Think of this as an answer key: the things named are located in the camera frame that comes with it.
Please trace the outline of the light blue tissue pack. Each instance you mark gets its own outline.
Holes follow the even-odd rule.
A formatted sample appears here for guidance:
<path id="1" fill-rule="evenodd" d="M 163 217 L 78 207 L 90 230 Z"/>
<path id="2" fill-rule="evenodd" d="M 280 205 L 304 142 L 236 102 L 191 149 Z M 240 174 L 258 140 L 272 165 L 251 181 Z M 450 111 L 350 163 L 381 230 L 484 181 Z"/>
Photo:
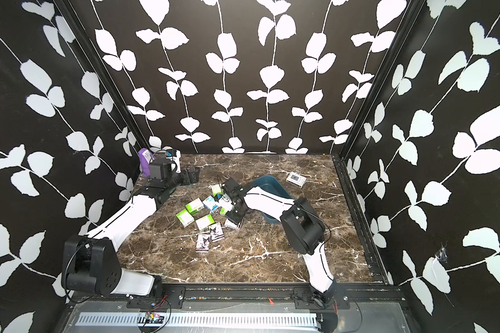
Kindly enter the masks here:
<path id="1" fill-rule="evenodd" d="M 211 212 L 215 212 L 215 210 L 219 208 L 218 202 L 212 196 L 208 196 L 206 199 L 202 201 L 202 203 Z"/>

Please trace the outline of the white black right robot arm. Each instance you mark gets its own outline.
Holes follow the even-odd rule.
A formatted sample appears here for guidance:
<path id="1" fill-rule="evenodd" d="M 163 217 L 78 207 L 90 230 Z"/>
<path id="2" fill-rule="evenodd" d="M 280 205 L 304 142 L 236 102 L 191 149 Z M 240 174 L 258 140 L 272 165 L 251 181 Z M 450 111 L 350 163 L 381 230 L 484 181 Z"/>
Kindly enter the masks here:
<path id="1" fill-rule="evenodd" d="M 222 189 L 232 204 L 231 210 L 226 213 L 230 222 L 239 226 L 246 213 L 255 210 L 282 225 L 287 242 L 304 258 L 312 292 L 310 302 L 320 309 L 332 302 L 336 281 L 325 251 L 325 244 L 331 238 L 325 237 L 328 226 L 318 217 L 309 201 L 304 197 L 292 198 L 283 185 L 269 175 L 245 185 L 230 178 Z"/>

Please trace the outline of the green white tissue pack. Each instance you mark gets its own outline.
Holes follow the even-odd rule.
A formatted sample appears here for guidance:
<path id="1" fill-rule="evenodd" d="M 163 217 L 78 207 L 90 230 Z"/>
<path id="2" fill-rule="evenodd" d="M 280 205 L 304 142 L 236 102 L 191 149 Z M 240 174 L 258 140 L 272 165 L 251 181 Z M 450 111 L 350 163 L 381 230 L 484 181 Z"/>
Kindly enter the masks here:
<path id="1" fill-rule="evenodd" d="M 227 201 L 219 201 L 219 206 L 221 207 L 220 214 L 225 216 L 228 212 L 232 211 L 233 205 Z"/>

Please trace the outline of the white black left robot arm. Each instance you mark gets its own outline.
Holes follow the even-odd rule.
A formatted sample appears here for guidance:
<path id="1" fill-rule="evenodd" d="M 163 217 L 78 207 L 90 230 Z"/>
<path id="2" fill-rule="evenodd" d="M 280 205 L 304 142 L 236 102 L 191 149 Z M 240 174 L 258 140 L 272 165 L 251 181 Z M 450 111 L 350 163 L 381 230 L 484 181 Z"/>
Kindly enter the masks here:
<path id="1" fill-rule="evenodd" d="M 150 177 L 122 209 L 101 226 L 65 242 L 61 285 L 68 298 L 71 291 L 98 296 L 163 297 L 161 277 L 124 269 L 118 250 L 144 220 L 165 204 L 177 187 L 198 183 L 200 168 L 179 169 L 178 166 L 178 162 L 167 158 L 155 160 Z"/>

